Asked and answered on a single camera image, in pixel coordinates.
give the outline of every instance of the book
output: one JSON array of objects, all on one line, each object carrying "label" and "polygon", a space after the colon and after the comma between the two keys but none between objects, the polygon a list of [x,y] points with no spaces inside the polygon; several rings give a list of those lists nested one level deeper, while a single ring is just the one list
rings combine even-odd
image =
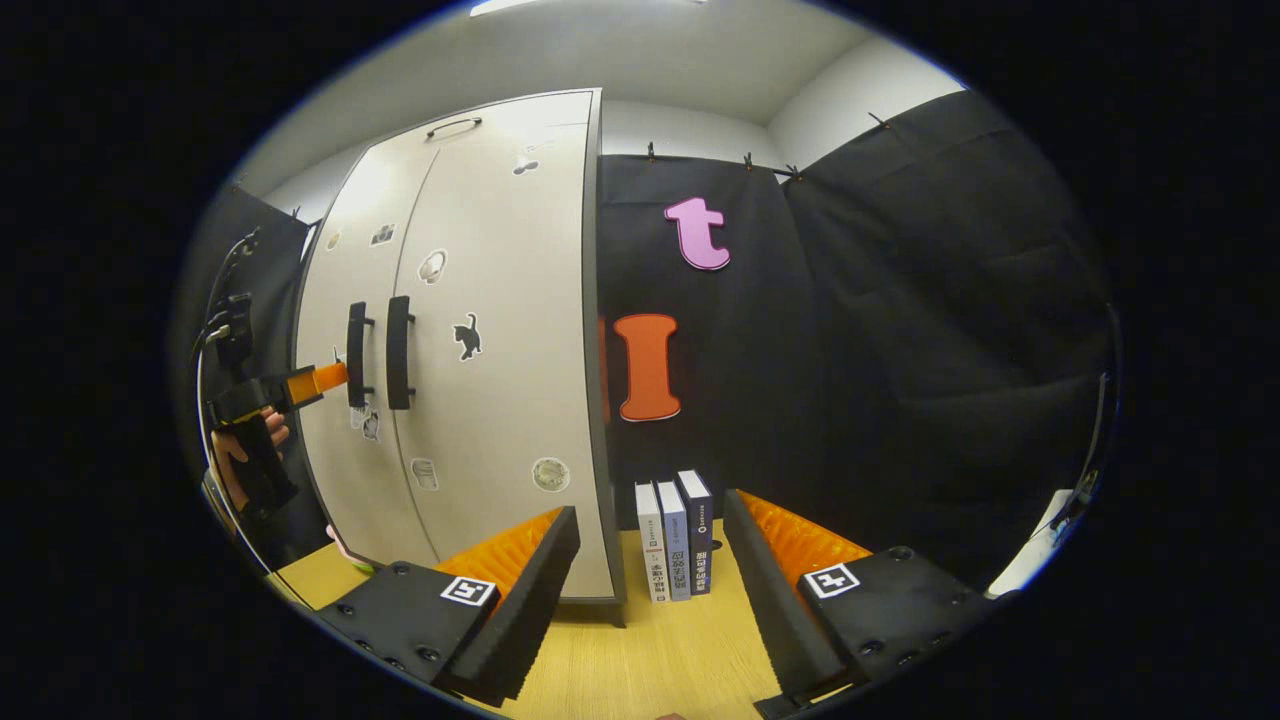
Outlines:
[{"label": "book", "polygon": [[667,577],[671,579],[671,601],[691,597],[689,592],[689,515],[680,500],[675,480],[658,483],[662,505],[662,529],[667,534]]},{"label": "book", "polygon": [[680,498],[689,514],[689,557],[691,594],[712,592],[712,493],[694,470],[681,470]]},{"label": "book", "polygon": [[645,577],[649,578],[649,600],[669,602],[662,509],[658,506],[658,493],[653,489],[653,483],[636,486],[636,519],[640,520],[640,547],[644,550]]}]

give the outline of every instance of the ceiling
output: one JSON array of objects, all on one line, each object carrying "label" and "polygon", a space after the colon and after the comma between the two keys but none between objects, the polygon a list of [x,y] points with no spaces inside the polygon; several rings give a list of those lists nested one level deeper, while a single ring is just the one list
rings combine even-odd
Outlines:
[{"label": "ceiling", "polygon": [[357,60],[288,115],[238,170],[265,195],[353,145],[474,105],[603,87],[759,126],[870,37],[799,0],[539,0],[470,17],[474,3]]}]

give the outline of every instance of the white wall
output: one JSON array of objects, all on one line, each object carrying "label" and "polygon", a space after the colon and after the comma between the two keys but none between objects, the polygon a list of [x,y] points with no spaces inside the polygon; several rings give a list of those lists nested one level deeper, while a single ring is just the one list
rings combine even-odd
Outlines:
[{"label": "white wall", "polygon": [[[723,115],[664,105],[605,100],[600,104],[600,146],[605,155],[643,155],[649,141],[658,155],[751,161],[782,168],[773,138],[763,127]],[[324,217],[347,172],[360,159],[365,143],[348,147],[320,161],[268,192],[262,200],[285,213],[298,210],[298,219],[314,223]]]},{"label": "white wall", "polygon": [[786,161],[804,169],[827,152],[916,105],[964,90],[942,69],[884,37],[828,65],[769,122]]}]

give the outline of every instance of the black curtain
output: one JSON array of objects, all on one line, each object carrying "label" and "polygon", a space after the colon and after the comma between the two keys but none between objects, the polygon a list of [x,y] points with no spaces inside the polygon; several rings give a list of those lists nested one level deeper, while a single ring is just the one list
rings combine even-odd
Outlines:
[{"label": "black curtain", "polygon": [[961,91],[886,124],[783,186],[827,370],[813,519],[986,588],[1084,464],[1106,282],[1070,193],[995,108]]},{"label": "black curtain", "polygon": [[[703,159],[611,155],[600,159],[596,268],[604,334],[608,456],[618,523],[636,528],[634,483],[695,469],[721,516],[724,488],[737,487],[797,512],[822,502],[822,356],[813,283],[773,173]],[[722,213],[713,245],[728,265],[705,272],[685,261],[663,210],[690,197]],[[680,414],[631,423],[626,343],[618,318],[675,318],[671,391]]]},{"label": "black curtain", "polygon": [[[282,374],[292,370],[291,350],[298,302],[298,277],[307,225],[262,202],[237,187],[228,187],[205,211],[187,252],[186,264],[170,318],[166,352],[169,356],[169,397],[175,414],[183,456],[189,469],[192,489],[204,478],[205,455],[196,409],[196,364],[192,347],[205,324],[205,310],[214,290],[215,275],[227,252],[241,238],[257,229],[257,249],[241,261],[225,286],[227,293],[251,292],[250,319],[253,329],[253,355],[244,363],[250,377]],[[204,357],[206,400],[230,387],[229,375],[218,365],[210,347]],[[297,429],[293,414],[285,425]],[[278,569],[328,544],[328,524],[315,497],[307,473],[305,450],[296,437],[280,447],[284,468],[300,492],[280,511],[265,521],[243,524],[246,536],[262,559]]]}]

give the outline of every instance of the book spine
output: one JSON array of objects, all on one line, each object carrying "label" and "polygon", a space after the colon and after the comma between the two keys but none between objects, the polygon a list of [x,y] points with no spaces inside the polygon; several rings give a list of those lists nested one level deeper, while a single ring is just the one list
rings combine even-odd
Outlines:
[{"label": "book spine", "polygon": [[649,600],[669,602],[667,551],[662,541],[662,515],[640,516],[640,542],[644,544],[645,577],[649,578]]},{"label": "book spine", "polygon": [[689,501],[689,557],[692,569],[691,594],[712,592],[712,498]]},{"label": "book spine", "polygon": [[667,573],[671,575],[671,600],[692,597],[689,592],[689,520],[687,514],[663,514],[667,524]]}]

